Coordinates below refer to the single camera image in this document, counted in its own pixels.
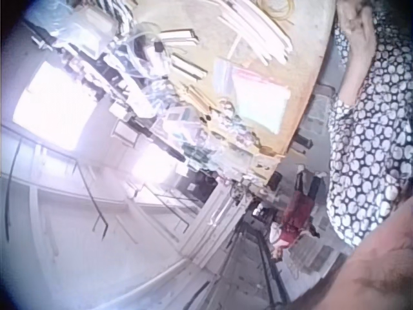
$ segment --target black pants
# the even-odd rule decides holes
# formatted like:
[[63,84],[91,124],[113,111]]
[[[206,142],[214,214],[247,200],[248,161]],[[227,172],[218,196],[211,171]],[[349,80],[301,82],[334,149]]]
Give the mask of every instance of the black pants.
[[[321,178],[314,176],[311,181],[310,190],[307,196],[313,200],[316,200],[318,189],[320,187]],[[303,172],[297,173],[295,190],[303,193]]]

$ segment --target black and white patterned blouse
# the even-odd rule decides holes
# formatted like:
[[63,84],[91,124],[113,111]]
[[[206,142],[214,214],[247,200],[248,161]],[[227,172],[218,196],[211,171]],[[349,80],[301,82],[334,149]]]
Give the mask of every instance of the black and white patterned blouse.
[[[412,175],[412,42],[374,12],[377,51],[356,105],[336,100],[330,111],[327,210],[340,238],[357,246],[392,212]],[[347,63],[349,45],[336,26]]]

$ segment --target hand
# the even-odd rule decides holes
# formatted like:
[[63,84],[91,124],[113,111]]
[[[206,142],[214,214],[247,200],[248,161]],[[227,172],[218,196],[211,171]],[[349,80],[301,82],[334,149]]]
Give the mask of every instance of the hand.
[[371,232],[316,308],[413,309],[413,198]]
[[372,8],[360,0],[339,0],[337,14],[340,28],[350,44],[350,60],[353,58],[360,60],[360,64],[370,64],[377,44]]

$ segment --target person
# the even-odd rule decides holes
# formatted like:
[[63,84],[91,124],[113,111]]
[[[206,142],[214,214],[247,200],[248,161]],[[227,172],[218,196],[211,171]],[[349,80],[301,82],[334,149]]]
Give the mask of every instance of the person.
[[329,115],[327,211],[353,247],[396,210],[412,176],[412,42],[383,7],[337,2],[334,35],[347,67]]
[[288,310],[413,309],[413,198]]
[[283,213],[281,224],[273,222],[270,230],[270,243],[274,247],[272,257],[274,262],[283,258],[283,249],[288,249],[297,239],[304,234],[320,238],[316,228],[310,222],[310,215],[315,206],[321,180],[325,172],[317,173],[310,185],[308,194],[303,192],[304,165],[298,165],[294,195]]

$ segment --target woman in red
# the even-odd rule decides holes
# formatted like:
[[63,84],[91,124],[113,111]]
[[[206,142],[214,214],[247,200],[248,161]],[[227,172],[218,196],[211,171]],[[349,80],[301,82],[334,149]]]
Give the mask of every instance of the woman in red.
[[280,261],[283,249],[287,249],[302,234],[310,233],[317,238],[320,237],[315,227],[310,222],[310,215],[315,205],[316,195],[325,172],[317,173],[313,177],[310,190],[305,195],[303,192],[304,165],[298,166],[295,192],[284,211],[281,225],[274,222],[271,225],[270,243],[274,246],[273,257]]

